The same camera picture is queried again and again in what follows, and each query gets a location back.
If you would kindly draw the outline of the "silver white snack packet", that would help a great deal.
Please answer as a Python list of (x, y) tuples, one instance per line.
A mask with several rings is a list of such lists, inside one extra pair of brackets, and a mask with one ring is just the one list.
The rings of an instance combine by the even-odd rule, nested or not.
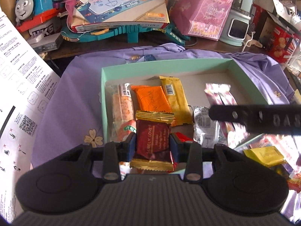
[(193, 139), (195, 142), (205, 148), (214, 148), (214, 145), (227, 145), (227, 139), (224, 136), (220, 124), (210, 119), (209, 108), (191, 106), (194, 122)]

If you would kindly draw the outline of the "blue Thomas toy train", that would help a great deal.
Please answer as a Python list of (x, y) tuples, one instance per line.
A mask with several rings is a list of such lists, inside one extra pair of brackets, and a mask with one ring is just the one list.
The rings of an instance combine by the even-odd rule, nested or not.
[(22, 33), (56, 17), (63, 5), (54, 0), (16, 0), (16, 28)]

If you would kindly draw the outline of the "red cookie tin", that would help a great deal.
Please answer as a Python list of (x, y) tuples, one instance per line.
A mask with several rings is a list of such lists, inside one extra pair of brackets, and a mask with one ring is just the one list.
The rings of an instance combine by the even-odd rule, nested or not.
[(253, 39), (278, 63), (288, 63), (300, 43), (300, 36), (258, 5), (253, 5), (249, 28), (255, 33)]

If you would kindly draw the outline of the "pink gift bag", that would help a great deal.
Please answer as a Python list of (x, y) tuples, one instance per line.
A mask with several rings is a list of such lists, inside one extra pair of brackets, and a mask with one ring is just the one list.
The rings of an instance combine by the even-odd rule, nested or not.
[(171, 20), (181, 34), (219, 40), (233, 0), (178, 0)]

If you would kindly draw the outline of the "yellow gold long snack bag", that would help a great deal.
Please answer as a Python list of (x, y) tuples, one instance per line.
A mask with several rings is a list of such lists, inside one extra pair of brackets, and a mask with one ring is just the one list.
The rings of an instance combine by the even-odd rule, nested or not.
[(252, 148), (244, 150), (243, 152), (248, 158), (266, 167), (273, 167), (285, 162), (284, 156), (278, 151), (275, 146)]

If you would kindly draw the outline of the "dark red Surely Love packet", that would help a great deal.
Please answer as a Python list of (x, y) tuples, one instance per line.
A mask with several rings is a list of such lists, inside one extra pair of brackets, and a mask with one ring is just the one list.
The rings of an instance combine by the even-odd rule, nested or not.
[(130, 166), (141, 170), (174, 171), (169, 135), (174, 114), (136, 111), (136, 148)]

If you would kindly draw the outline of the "clear orange cracker packet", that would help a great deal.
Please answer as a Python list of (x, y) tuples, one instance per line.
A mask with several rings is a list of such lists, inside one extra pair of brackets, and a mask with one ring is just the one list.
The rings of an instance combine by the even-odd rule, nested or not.
[(112, 86), (113, 127), (116, 132), (136, 132), (130, 83)]

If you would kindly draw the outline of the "pink white patterned packet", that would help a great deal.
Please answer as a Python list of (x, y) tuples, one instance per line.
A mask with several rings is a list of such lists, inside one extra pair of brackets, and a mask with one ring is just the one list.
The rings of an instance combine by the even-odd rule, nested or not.
[(204, 92), (210, 103), (209, 116), (218, 121), (223, 133), (219, 143), (236, 148), (249, 134), (245, 126), (236, 120), (237, 114), (231, 109), (237, 102), (230, 89), (229, 84), (207, 83)]

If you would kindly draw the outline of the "orange Winsun snack packet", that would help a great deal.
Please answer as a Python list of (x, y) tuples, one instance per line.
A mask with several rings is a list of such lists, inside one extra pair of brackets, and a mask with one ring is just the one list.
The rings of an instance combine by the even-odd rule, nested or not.
[(137, 96), (140, 110), (151, 112), (172, 112), (161, 86), (132, 85), (131, 90), (134, 91)]

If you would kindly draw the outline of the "purple floral cloth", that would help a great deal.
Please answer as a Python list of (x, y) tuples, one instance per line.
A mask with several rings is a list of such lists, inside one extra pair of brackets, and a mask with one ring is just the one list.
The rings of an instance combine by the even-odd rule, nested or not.
[[(188, 58), (235, 58), (269, 103), (288, 103), (294, 91), (278, 63), (263, 54), (216, 53), (208, 50), (185, 49), (174, 43), (158, 47), (134, 47), (123, 50), (89, 53), (75, 57), (64, 71), (54, 96), (37, 129), (33, 148), (33, 166), (84, 142), (89, 131), (102, 136), (100, 80), (103, 67), (155, 60)], [(126, 225), (133, 213), (138, 225), (212, 225), (215, 216), (204, 208), (192, 207), (198, 219), (193, 221), (184, 211), (176, 212), (176, 202), (166, 206), (159, 216), (138, 212), (134, 202), (113, 199), (110, 204), (98, 203), (84, 213), (67, 219), (68, 225)]]

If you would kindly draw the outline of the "drawing mat toy box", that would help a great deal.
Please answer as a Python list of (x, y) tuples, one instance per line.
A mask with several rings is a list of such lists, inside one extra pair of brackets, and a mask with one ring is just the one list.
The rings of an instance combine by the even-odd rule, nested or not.
[(67, 24), (75, 33), (131, 25), (162, 29), (169, 16), (165, 0), (75, 0)]

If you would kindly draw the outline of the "orange red long snack packet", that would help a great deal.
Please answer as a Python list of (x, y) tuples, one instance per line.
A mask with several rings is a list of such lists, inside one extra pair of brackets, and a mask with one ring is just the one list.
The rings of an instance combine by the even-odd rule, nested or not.
[[(136, 121), (134, 119), (128, 121), (120, 121), (114, 123), (112, 140), (114, 142), (126, 141), (131, 133), (136, 133)], [(124, 180), (125, 176), (131, 172), (129, 162), (119, 163), (121, 179)]]

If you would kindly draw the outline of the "white printed instruction sheet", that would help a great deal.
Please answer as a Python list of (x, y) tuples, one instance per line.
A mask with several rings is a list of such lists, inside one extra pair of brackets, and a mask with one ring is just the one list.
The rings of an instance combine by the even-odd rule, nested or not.
[(22, 208), (15, 184), (29, 171), (36, 130), (59, 83), (1, 13), (1, 216), (12, 222)]

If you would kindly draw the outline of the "mint green cardboard box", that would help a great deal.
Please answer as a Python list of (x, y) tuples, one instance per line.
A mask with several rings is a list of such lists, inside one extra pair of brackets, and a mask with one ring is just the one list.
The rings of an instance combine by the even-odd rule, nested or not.
[(191, 107), (266, 104), (241, 67), (230, 59), (148, 61), (102, 69), (104, 141), (138, 111), (157, 112), (172, 131), (193, 135)]

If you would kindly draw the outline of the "yellow barcode snack bar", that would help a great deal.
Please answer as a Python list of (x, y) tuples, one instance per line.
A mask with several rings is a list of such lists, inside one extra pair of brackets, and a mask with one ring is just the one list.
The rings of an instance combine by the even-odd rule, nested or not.
[(192, 114), (181, 80), (171, 76), (159, 76), (168, 103), (174, 113), (173, 127), (192, 124)]

